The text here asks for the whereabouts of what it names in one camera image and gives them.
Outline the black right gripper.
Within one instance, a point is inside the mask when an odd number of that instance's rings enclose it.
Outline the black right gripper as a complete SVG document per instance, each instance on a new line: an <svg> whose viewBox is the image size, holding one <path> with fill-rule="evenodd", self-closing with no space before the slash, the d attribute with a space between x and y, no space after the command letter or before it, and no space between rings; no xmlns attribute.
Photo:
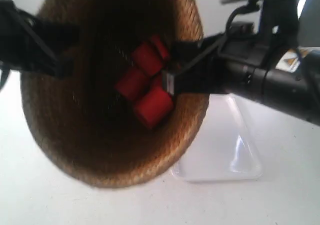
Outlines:
<svg viewBox="0 0 320 225"><path fill-rule="evenodd" d="M181 68L161 72L162 88L169 95L264 95L267 53L257 35L237 38L220 33L197 41L175 41L171 57Z"/></svg>

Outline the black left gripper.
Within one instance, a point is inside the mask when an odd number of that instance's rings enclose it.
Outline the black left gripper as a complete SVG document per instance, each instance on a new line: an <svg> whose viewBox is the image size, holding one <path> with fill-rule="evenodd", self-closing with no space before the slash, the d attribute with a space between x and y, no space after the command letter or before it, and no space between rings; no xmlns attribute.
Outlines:
<svg viewBox="0 0 320 225"><path fill-rule="evenodd" d="M78 44L80 29L72 23L36 18L0 0L0 69L3 73L27 71L62 79L73 72L67 52Z"/></svg>

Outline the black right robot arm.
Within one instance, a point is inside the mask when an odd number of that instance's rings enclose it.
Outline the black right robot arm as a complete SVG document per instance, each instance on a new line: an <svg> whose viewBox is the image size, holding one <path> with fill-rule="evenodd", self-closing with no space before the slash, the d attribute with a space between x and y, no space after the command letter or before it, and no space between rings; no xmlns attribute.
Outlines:
<svg viewBox="0 0 320 225"><path fill-rule="evenodd" d="M164 90L172 96L232 93L318 125L320 52L299 49L298 0L244 1L223 33L174 43L181 68L162 73Z"/></svg>

